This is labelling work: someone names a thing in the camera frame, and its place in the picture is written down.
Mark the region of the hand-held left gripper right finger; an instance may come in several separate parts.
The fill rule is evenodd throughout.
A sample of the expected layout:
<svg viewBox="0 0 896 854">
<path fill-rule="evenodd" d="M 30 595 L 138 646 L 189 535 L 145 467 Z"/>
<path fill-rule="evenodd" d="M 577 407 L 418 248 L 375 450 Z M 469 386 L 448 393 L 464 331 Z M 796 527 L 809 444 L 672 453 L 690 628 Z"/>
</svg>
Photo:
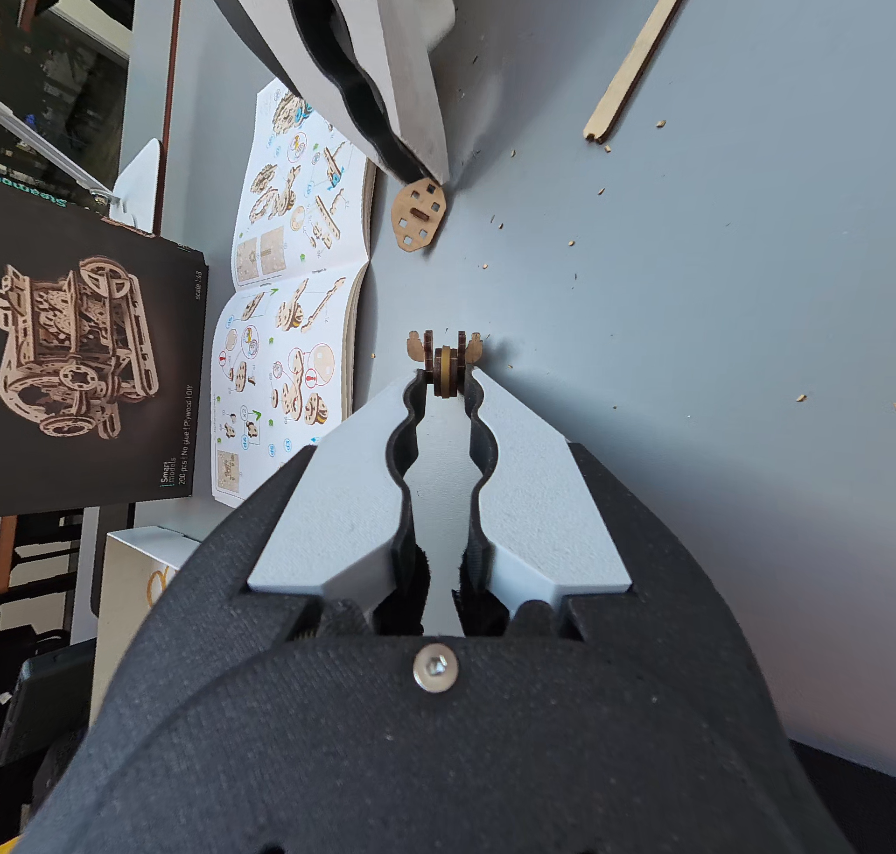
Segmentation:
<svg viewBox="0 0 896 854">
<path fill-rule="evenodd" d="M 632 579 L 574 457 L 550 423 L 468 368 L 469 455 L 481 473 L 454 603 L 466 636 L 502 635 L 530 601 L 619 594 Z"/>
</svg>

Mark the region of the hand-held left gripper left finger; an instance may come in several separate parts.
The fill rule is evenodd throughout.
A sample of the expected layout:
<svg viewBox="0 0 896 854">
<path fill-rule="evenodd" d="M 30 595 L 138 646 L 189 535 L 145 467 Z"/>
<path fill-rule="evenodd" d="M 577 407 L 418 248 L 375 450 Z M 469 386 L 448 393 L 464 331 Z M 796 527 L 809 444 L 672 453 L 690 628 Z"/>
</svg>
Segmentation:
<svg viewBox="0 0 896 854">
<path fill-rule="evenodd" d="M 384 635 L 421 635 L 427 558 L 405 474 L 427 381 L 401 377 L 315 447 L 248 579 L 253 591 L 352 600 Z"/>
</svg>

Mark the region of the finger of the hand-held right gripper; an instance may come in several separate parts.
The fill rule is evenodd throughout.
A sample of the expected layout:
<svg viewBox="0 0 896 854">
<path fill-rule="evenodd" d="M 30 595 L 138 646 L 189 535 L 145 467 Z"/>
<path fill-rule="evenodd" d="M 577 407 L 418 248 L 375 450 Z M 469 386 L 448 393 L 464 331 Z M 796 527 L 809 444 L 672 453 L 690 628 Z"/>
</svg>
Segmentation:
<svg viewBox="0 0 896 854">
<path fill-rule="evenodd" d="M 375 86 L 341 43 L 342 15 L 334 1 L 237 2 L 280 65 L 280 79 L 376 165 L 413 182 L 413 156 L 392 132 Z"/>
<path fill-rule="evenodd" d="M 450 0 L 333 2 L 390 132 L 420 165 L 417 178 L 446 184 L 449 158 L 430 53 L 450 31 Z"/>
</svg>

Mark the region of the oval slotted wooden disc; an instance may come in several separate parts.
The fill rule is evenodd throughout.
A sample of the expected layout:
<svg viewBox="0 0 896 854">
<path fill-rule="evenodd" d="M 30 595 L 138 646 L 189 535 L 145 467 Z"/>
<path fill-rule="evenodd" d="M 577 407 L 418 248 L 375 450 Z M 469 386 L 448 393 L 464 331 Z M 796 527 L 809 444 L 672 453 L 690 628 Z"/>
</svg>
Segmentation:
<svg viewBox="0 0 896 854">
<path fill-rule="evenodd" d="M 391 209 L 392 228 L 400 249 L 414 253 L 431 244 L 446 211 L 444 191 L 433 179 L 425 177 L 402 188 Z"/>
</svg>

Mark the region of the small wooden gear assembly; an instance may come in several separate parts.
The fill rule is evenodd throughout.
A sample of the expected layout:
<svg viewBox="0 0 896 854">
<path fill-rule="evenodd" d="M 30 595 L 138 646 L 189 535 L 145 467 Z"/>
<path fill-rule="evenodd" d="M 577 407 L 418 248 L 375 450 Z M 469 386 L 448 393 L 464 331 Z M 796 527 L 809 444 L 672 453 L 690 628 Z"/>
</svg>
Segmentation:
<svg viewBox="0 0 896 854">
<path fill-rule="evenodd" d="M 432 331 L 423 336 L 416 331 L 407 339 L 409 357 L 424 364 L 428 384 L 433 386 L 434 395 L 451 399 L 464 393 L 467 369 L 475 366 L 483 355 L 483 339 L 478 332 L 467 339 L 464 332 L 458 333 L 457 345 L 435 346 Z"/>
</svg>

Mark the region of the white cardboard box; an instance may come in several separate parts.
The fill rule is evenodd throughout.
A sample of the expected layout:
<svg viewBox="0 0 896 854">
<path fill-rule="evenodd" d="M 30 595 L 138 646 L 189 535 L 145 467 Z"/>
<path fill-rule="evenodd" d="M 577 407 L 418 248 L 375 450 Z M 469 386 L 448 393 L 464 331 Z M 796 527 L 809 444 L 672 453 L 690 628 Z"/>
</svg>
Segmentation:
<svg viewBox="0 0 896 854">
<path fill-rule="evenodd" d="M 140 625 L 198 546 L 199 541 L 160 526 L 106 535 L 90 724 Z"/>
</svg>

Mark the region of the white metal stand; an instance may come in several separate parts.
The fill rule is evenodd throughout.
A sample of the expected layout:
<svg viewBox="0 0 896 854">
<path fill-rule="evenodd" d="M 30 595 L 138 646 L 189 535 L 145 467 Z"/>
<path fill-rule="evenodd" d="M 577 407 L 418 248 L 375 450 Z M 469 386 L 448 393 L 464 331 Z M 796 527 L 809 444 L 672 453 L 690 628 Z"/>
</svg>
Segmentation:
<svg viewBox="0 0 896 854">
<path fill-rule="evenodd" d="M 161 142 L 150 139 L 138 155 L 120 173 L 115 185 L 109 189 L 99 179 L 92 176 L 43 138 L 38 131 L 20 120 L 6 105 L 1 104 L 1 124 L 19 141 L 44 156 L 51 165 L 67 174 L 91 195 L 106 198 L 110 204 L 111 221 L 129 226 L 141 233 L 159 235 L 156 219 L 159 208 L 156 205 L 161 175 Z"/>
</svg>

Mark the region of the open instruction booklet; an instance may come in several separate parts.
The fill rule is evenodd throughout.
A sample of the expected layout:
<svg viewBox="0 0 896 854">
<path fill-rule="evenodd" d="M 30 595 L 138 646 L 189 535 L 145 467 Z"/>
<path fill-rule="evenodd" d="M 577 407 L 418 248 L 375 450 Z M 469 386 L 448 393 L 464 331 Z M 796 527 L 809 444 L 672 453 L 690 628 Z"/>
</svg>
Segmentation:
<svg viewBox="0 0 896 854">
<path fill-rule="evenodd" d="M 211 346 L 210 483 L 237 508 L 352 412 L 357 302 L 376 168 L 273 80 L 256 99 Z"/>
</svg>

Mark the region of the thin plywood strip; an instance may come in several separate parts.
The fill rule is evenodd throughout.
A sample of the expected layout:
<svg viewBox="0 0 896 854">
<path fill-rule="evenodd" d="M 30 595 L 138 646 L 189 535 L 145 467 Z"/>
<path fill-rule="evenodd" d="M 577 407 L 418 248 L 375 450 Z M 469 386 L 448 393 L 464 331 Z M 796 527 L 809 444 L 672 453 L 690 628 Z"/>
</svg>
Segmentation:
<svg viewBox="0 0 896 854">
<path fill-rule="evenodd" d="M 599 99 L 582 135 L 601 144 L 613 131 L 683 0 L 658 0 L 629 53 Z"/>
</svg>

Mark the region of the black model kit box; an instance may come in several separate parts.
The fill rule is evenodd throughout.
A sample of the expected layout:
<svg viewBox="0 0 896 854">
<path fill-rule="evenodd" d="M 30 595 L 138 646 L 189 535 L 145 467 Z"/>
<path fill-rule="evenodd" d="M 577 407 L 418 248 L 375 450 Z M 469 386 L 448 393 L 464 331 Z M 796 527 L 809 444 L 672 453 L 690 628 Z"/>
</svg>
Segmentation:
<svg viewBox="0 0 896 854">
<path fill-rule="evenodd" d="M 1 512 L 188 497 L 208 266 L 2 180 Z"/>
</svg>

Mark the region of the black equipment case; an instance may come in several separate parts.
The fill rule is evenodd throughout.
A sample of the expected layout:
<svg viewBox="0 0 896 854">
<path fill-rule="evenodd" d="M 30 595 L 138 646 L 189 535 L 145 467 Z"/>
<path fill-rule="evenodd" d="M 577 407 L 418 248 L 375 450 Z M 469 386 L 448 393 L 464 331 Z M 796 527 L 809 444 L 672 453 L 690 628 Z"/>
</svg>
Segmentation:
<svg viewBox="0 0 896 854">
<path fill-rule="evenodd" d="M 2 731 L 2 766 L 87 724 L 96 643 L 90 639 L 24 661 Z"/>
</svg>

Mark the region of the black mesh pad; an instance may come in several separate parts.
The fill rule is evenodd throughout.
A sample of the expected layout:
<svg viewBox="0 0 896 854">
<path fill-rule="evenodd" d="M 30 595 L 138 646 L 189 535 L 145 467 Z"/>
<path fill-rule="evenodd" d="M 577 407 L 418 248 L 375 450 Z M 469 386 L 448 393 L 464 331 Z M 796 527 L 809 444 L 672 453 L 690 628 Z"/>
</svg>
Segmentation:
<svg viewBox="0 0 896 854">
<path fill-rule="evenodd" d="M 853 848 L 894 853 L 895 778 L 796 740 L 790 747 Z"/>
</svg>

